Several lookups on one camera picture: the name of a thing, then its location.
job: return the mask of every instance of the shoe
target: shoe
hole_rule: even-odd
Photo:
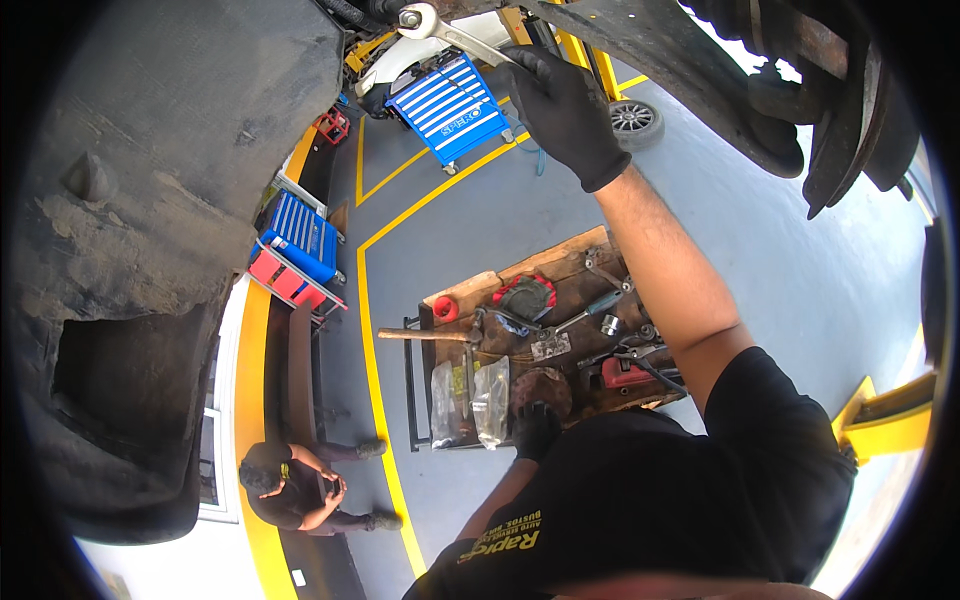
[[[360,460],[365,461],[368,458],[373,458],[374,456],[380,456],[387,451],[387,443],[383,440],[377,440],[376,442],[367,442],[366,444],[360,444],[357,446],[357,456],[360,457]]]
[[[372,529],[386,529],[396,531],[403,525],[403,520],[393,513],[370,513]]]

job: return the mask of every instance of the mechanic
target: mechanic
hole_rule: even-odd
[[[755,344],[617,144],[592,75],[539,47],[503,52],[520,120],[600,203],[709,435],[644,409],[561,435],[546,404],[526,405],[516,460],[405,598],[826,597],[796,584],[832,544],[855,475],[827,414]]]
[[[349,515],[338,510],[347,493],[343,476],[327,464],[361,461],[387,451],[383,440],[356,447],[314,444],[313,451],[299,444],[260,442],[251,446],[240,462],[240,483],[247,490],[253,512],[280,529],[300,530],[310,536],[332,536],[347,531],[397,530],[397,515]],[[320,481],[333,482],[334,490],[321,494]]]

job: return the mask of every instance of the window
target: window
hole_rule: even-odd
[[[238,522],[235,507],[230,507],[227,494],[227,485],[236,485],[235,475],[225,471],[225,465],[230,463],[232,452],[227,445],[230,439],[228,415],[222,410],[221,400],[224,394],[232,393],[226,389],[232,382],[232,373],[228,370],[232,361],[220,360],[221,351],[229,349],[229,344],[222,345],[218,339],[213,349],[213,359],[210,362],[210,375],[206,380],[206,398],[204,399],[204,416],[200,426],[200,512],[198,518],[224,522]]]
[[[220,507],[218,498],[223,498],[222,493],[217,493],[217,418],[220,413],[209,408],[204,408],[204,422],[201,425],[200,434],[200,503],[208,504],[211,507]]]

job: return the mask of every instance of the black work glove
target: black work glove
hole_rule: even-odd
[[[516,411],[513,440],[517,458],[539,463],[560,437],[560,418],[544,402],[527,402]]]
[[[633,158],[613,135],[607,95],[586,69],[538,46],[503,48],[510,99],[531,137],[592,194],[615,180]]]

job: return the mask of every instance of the car undercarriage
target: car undercarriage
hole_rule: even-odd
[[[211,352],[263,191],[340,93],[345,44],[389,31],[407,4],[317,1],[116,3],[44,110],[16,194],[9,333],[40,470],[77,535],[155,542],[196,520]],[[507,6],[432,4],[445,20]],[[850,6],[682,4],[522,6],[648,76],[774,175],[802,174],[795,126],[812,125],[808,218],[861,172],[901,184],[919,127]],[[769,60],[746,74],[684,6]],[[803,82],[784,81],[778,59]]]

